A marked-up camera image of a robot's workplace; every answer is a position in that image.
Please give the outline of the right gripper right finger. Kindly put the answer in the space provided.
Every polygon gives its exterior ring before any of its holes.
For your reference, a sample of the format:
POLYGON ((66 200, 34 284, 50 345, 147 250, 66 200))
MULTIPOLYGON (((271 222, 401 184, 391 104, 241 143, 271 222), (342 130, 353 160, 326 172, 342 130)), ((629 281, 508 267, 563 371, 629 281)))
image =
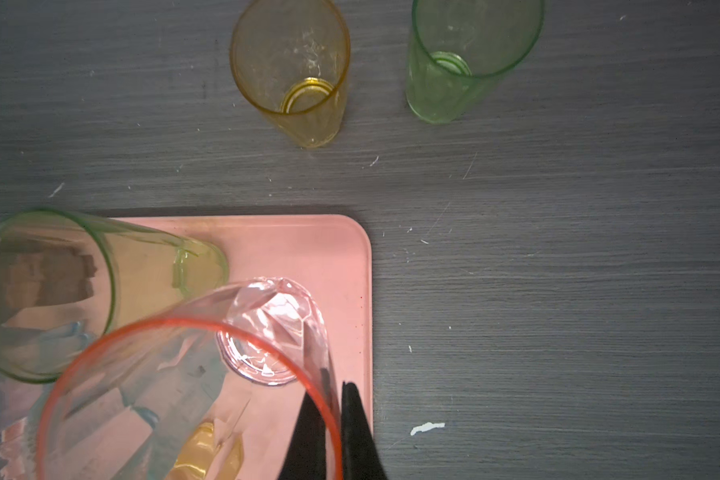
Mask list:
POLYGON ((359 390, 353 382, 342 385, 342 473, 344 480, 387 480, 359 390))

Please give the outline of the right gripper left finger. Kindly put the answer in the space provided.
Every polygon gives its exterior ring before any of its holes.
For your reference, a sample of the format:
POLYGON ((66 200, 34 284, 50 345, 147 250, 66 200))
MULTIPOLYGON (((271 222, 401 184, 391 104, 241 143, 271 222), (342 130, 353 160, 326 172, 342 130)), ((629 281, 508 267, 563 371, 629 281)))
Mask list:
POLYGON ((326 426, 308 393, 299 415, 278 480, 326 479, 326 426))

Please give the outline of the tall amber glass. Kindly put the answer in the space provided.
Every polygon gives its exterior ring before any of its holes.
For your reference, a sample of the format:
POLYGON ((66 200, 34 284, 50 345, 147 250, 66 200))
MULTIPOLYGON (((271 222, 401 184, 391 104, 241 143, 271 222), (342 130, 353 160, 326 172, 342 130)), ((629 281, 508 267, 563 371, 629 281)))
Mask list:
POLYGON ((166 479, 236 479, 244 456, 240 433, 206 421, 184 443, 166 479))

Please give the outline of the pink glass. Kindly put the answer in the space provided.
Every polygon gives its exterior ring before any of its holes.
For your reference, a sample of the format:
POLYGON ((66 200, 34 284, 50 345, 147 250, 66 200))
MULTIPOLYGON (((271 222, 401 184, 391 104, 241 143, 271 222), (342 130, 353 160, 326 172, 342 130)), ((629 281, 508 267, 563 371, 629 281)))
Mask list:
POLYGON ((285 278, 219 288, 95 341, 56 382, 38 425, 39 479, 71 479, 69 418, 101 396, 105 479, 166 479, 203 422, 243 437, 236 479, 277 479, 304 394, 326 426, 326 479, 342 477, 340 407, 328 335, 310 293, 285 278))

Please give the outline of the pink tray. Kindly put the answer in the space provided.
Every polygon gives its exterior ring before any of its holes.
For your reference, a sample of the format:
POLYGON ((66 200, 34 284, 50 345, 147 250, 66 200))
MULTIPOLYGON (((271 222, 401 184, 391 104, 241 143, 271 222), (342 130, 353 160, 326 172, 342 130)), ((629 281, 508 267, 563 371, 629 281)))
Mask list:
POLYGON ((230 284, 285 278, 306 289, 326 326, 339 407, 343 383, 353 382, 372 420, 371 246, 358 223, 315 215, 154 217, 151 224, 219 244, 230 284))

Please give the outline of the teal glass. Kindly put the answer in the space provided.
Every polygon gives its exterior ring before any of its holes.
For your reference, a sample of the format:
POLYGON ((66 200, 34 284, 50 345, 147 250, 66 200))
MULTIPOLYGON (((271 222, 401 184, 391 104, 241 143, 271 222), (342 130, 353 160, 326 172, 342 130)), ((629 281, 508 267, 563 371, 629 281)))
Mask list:
MULTIPOLYGON (((0 479, 34 479, 38 425, 53 385, 18 381, 0 371, 0 479)), ((71 479, 105 479, 96 448, 106 422, 101 396, 79 401, 69 418, 68 464, 71 479)))

